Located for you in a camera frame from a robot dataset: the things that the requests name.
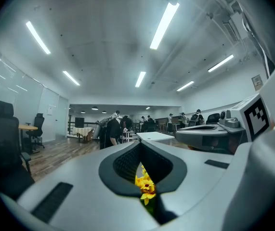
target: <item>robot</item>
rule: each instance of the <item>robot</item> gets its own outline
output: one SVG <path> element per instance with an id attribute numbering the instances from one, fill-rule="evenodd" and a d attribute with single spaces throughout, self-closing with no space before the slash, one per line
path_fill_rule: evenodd
<path id="1" fill-rule="evenodd" d="M 222 111 L 218 124 L 182 128 L 175 138 L 193 150 L 235 154 L 240 144 L 252 142 L 269 130 L 268 111 L 258 93 Z"/>

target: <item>white wall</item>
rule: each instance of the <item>white wall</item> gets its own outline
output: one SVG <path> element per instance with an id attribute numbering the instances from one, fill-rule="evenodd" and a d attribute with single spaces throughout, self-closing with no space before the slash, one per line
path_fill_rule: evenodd
<path id="1" fill-rule="evenodd" d="M 121 95 L 77 95 L 70 98 L 71 103 L 75 104 L 116 104 L 116 105 L 147 105 L 147 106 L 181 106 L 178 95 L 158 96 L 121 96 Z"/>
<path id="2" fill-rule="evenodd" d="M 111 116 L 112 114 L 102 114 L 102 113 L 100 113 L 100 114 L 78 114 L 78 113 L 69 112 L 69 115 L 72 115 L 71 122 L 75 122 L 76 117 L 84 118 L 85 122 L 96 122 L 96 121 L 101 121 L 104 118 Z"/>
<path id="3" fill-rule="evenodd" d="M 22 72 L 38 80 L 41 84 L 45 85 L 52 91 L 60 94 L 65 98 L 70 97 L 70 93 L 65 90 L 59 83 L 51 79 L 50 77 L 46 76 L 46 74 L 39 71 L 36 66 L 28 60 L 26 57 L 21 55 L 17 50 L 16 47 L 10 42 L 8 37 L 3 34 L 0 30 L 0 54 L 1 57 L 5 57 L 9 62 L 15 65 L 18 69 Z"/>
<path id="4" fill-rule="evenodd" d="M 200 109 L 202 114 L 213 114 L 222 110 L 223 106 L 233 106 L 246 97 L 256 94 L 251 80 L 256 75 L 260 75 L 265 84 L 267 78 L 264 67 L 252 57 L 243 65 L 233 67 L 198 89 L 181 93 L 181 112 L 191 114 Z"/>
<path id="5" fill-rule="evenodd" d="M 170 113 L 173 114 L 173 116 L 179 116 L 180 114 L 180 107 L 166 107 L 161 109 L 156 109 L 153 112 L 154 119 L 160 119 L 160 118 L 167 118 Z"/>

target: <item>white panel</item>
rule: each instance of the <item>white panel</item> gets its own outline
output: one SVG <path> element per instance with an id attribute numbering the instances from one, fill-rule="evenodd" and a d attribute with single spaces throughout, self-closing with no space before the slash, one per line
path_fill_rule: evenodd
<path id="1" fill-rule="evenodd" d="M 64 137 L 66 134 L 66 115 L 67 115 L 68 100 L 59 97 L 56 110 L 56 137 Z"/>
<path id="2" fill-rule="evenodd" d="M 39 103 L 43 86 L 28 76 L 24 76 L 21 89 L 18 93 L 14 116 L 18 118 L 20 124 L 31 123 L 34 125 L 35 116 L 39 110 Z"/>
<path id="3" fill-rule="evenodd" d="M 0 100 L 12 103 L 15 106 L 17 94 L 24 91 L 17 87 L 21 86 L 24 73 L 15 68 L 6 59 L 0 61 Z"/>
<path id="4" fill-rule="evenodd" d="M 42 126 L 42 140 L 43 142 L 55 140 L 55 122 L 56 122 L 56 108 L 59 95 L 47 88 L 43 88 L 42 96 L 39 104 L 38 113 L 43 113 L 44 122 Z M 48 106 L 52 105 L 52 115 L 47 115 Z"/>

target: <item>black vent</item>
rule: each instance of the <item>black vent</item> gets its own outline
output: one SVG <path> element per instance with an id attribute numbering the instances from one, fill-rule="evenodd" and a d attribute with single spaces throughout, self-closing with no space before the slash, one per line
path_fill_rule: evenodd
<path id="1" fill-rule="evenodd" d="M 32 211 L 32 214 L 43 222 L 48 223 L 62 202 L 65 200 L 73 185 L 60 182 Z"/>

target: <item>office chair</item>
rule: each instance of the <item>office chair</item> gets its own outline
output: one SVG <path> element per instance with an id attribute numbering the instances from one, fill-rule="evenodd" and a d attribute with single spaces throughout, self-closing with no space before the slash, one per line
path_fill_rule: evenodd
<path id="1" fill-rule="evenodd" d="M 31 177 L 27 153 L 21 153 L 19 121 L 13 116 L 13 105 L 0 101 L 0 192 L 17 199 L 24 190 L 34 183 Z"/>
<path id="2" fill-rule="evenodd" d="M 45 148 L 42 143 L 38 143 L 36 141 L 36 139 L 39 140 L 38 137 L 40 137 L 43 133 L 43 131 L 42 131 L 43 122 L 44 122 L 43 114 L 42 113 L 37 113 L 37 116 L 35 117 L 34 126 L 37 127 L 38 130 L 33 130 L 33 131 L 27 131 L 26 132 L 26 134 L 28 134 L 30 138 L 33 137 L 35 139 L 34 142 L 31 142 L 31 140 L 30 140 L 30 144 L 33 144 L 35 146 L 35 148 L 36 148 L 36 145 L 40 145 L 40 146 L 43 146 L 43 148 Z"/>
<path id="3" fill-rule="evenodd" d="M 148 122 L 147 132 L 154 132 L 156 130 L 156 124 L 154 121 Z"/>
<path id="4" fill-rule="evenodd" d="M 214 113 L 208 116 L 208 119 L 206 121 L 206 125 L 208 124 L 217 124 L 220 119 L 220 114 L 219 113 Z"/>

